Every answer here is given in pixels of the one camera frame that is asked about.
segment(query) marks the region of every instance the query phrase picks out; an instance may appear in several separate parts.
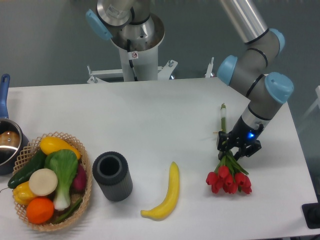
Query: blue pot handle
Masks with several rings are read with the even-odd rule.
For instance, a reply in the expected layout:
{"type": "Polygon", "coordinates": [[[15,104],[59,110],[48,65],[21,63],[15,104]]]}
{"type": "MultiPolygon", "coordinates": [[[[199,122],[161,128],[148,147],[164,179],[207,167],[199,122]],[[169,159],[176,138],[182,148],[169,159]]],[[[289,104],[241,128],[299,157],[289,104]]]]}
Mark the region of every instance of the blue pot handle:
{"type": "Polygon", "coordinates": [[[8,119],[7,97],[10,83],[10,75],[3,74],[0,82],[0,118],[8,119]]]}

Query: wicker basket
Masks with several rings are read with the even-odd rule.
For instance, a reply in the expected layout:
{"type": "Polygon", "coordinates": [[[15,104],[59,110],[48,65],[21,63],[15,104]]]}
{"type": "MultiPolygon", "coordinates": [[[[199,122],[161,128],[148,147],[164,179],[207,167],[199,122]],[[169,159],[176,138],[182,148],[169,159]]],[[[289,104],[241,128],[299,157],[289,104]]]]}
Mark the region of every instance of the wicker basket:
{"type": "Polygon", "coordinates": [[[85,191],[83,193],[78,193],[72,190],[70,191],[71,204],[75,203],[79,198],[83,198],[82,203],[80,207],[70,217],[68,217],[65,221],[58,224],[52,224],[50,222],[53,222],[62,213],[58,213],[57,211],[55,211],[53,217],[48,222],[43,224],[32,224],[28,221],[28,218],[26,216],[27,206],[20,205],[17,202],[14,202],[15,210],[19,218],[25,224],[27,224],[28,227],[41,232],[51,232],[51,231],[60,230],[62,228],[65,228],[71,225],[78,218],[80,218],[80,216],[84,213],[84,211],[88,206],[90,194],[91,194],[91,187],[92,187],[91,165],[90,165],[88,154],[85,147],[74,136],[71,136],[63,132],[54,132],[54,133],[44,134],[41,137],[37,137],[35,140],[32,140],[31,142],[29,142],[28,145],[23,148],[23,150],[20,152],[20,155],[17,157],[15,166],[13,168],[13,174],[18,172],[33,157],[36,151],[40,148],[39,147],[40,141],[42,140],[42,138],[47,136],[58,137],[60,139],[63,139],[67,143],[71,144],[73,147],[78,149],[78,151],[81,153],[81,165],[83,166],[86,172],[87,183],[86,183],[85,191]]]}

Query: cooking pot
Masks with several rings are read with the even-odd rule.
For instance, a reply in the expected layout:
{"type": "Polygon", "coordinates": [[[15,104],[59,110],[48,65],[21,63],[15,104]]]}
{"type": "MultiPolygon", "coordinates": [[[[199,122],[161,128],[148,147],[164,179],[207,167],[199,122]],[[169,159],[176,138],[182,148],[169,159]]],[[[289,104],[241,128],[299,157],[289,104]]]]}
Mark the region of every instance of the cooking pot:
{"type": "Polygon", "coordinates": [[[14,121],[9,120],[7,97],[10,75],[4,74],[0,82],[0,175],[10,174],[20,151],[29,140],[14,121]]]}

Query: white table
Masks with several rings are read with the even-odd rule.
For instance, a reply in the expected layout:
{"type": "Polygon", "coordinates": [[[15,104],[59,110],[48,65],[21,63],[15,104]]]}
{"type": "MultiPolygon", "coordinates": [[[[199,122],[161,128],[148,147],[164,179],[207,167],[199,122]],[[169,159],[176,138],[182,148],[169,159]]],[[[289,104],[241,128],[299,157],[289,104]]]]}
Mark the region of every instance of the white table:
{"type": "MultiPolygon", "coordinates": [[[[91,163],[104,152],[124,155],[133,191],[108,201],[93,181],[86,213],[72,227],[39,233],[18,219],[10,190],[0,193],[1,239],[245,240],[315,235],[301,205],[317,201],[287,104],[259,140],[262,149],[240,164],[252,194],[212,194],[205,182],[218,163],[220,106],[231,130],[248,100],[217,78],[10,88],[9,118],[31,140],[65,132],[84,144],[91,163]],[[162,202],[172,161],[180,169],[180,198],[163,221],[140,216],[162,202]]],[[[0,188],[10,176],[0,176],[0,188]]]]}

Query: yellow banana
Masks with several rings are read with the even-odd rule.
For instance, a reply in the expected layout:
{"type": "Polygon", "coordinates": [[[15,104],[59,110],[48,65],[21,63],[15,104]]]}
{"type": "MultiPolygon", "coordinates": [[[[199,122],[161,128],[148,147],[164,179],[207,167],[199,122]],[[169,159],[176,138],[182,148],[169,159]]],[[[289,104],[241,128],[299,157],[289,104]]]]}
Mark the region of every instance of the yellow banana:
{"type": "Polygon", "coordinates": [[[151,210],[141,210],[141,216],[153,220],[162,220],[175,209],[180,190],[179,168],[173,161],[169,170],[169,185],[163,202],[151,210]]]}

